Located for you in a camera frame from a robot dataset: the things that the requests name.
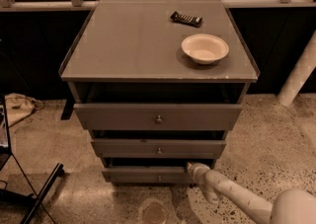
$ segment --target black monitor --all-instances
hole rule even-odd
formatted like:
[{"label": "black monitor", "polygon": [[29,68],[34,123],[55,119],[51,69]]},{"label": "black monitor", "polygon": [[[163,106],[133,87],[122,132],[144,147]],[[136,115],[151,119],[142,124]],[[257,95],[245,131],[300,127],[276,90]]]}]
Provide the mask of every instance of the black monitor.
[{"label": "black monitor", "polygon": [[5,97],[0,94],[0,171],[10,158],[11,144]]}]

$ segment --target white pole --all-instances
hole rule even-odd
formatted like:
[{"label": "white pole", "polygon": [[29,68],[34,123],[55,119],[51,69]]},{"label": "white pole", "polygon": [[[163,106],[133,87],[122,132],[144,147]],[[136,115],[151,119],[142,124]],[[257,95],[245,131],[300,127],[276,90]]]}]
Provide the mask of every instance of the white pole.
[{"label": "white pole", "polygon": [[289,106],[299,90],[316,67],[316,32],[306,45],[294,69],[277,95],[277,100],[284,106]]}]

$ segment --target remote control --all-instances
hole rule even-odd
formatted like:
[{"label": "remote control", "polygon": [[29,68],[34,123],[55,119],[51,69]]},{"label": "remote control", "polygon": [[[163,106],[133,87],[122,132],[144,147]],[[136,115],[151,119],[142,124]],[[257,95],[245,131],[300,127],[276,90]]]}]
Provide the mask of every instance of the remote control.
[{"label": "remote control", "polygon": [[190,25],[196,28],[199,28],[201,25],[202,17],[194,17],[189,15],[181,15],[178,12],[175,12],[170,17],[174,22]]}]

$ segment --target drawer knob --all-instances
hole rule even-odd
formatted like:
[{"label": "drawer knob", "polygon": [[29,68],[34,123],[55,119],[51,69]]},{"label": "drawer knob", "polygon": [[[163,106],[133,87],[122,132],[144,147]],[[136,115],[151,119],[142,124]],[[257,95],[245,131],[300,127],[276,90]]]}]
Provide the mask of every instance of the drawer knob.
[{"label": "drawer knob", "polygon": [[157,115],[157,117],[156,117],[156,123],[157,123],[157,124],[161,124],[162,121],[163,121],[163,119],[162,119],[161,115]]}]

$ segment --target white cloth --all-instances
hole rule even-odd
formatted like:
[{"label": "white cloth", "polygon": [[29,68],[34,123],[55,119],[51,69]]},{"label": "white cloth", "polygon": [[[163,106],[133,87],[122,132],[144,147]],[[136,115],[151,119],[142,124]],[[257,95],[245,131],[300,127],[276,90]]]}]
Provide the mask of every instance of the white cloth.
[{"label": "white cloth", "polygon": [[5,96],[5,99],[9,126],[29,116],[34,110],[43,107],[41,101],[22,94],[9,94]]}]

